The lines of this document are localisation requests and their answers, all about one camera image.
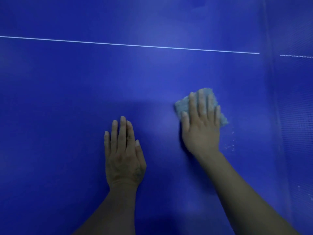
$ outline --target cleaning cloth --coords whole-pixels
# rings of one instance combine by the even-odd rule
[[[213,103],[214,107],[218,105],[218,102],[216,101],[215,95],[210,88],[204,88],[203,89],[204,97],[206,99],[206,106],[208,105],[208,95],[212,94],[213,95]],[[196,105],[198,106],[198,100],[199,100],[199,91],[196,93]],[[186,96],[185,98],[181,99],[180,101],[175,103],[175,111],[179,119],[182,117],[182,112],[185,111],[189,113],[189,97]],[[228,124],[227,119],[225,118],[224,114],[221,114],[221,119],[220,119],[220,126],[225,126]]]

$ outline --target hand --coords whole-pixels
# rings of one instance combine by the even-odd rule
[[[203,89],[199,90],[198,109],[195,94],[189,95],[189,113],[182,113],[182,139],[187,149],[199,160],[219,152],[221,107],[214,109],[213,95],[208,96],[206,107]]]
[[[105,173],[110,189],[127,186],[137,189],[143,180],[147,165],[139,140],[135,141],[131,122],[120,118],[120,129],[117,135],[118,123],[112,123],[111,141],[108,131],[104,134]]]

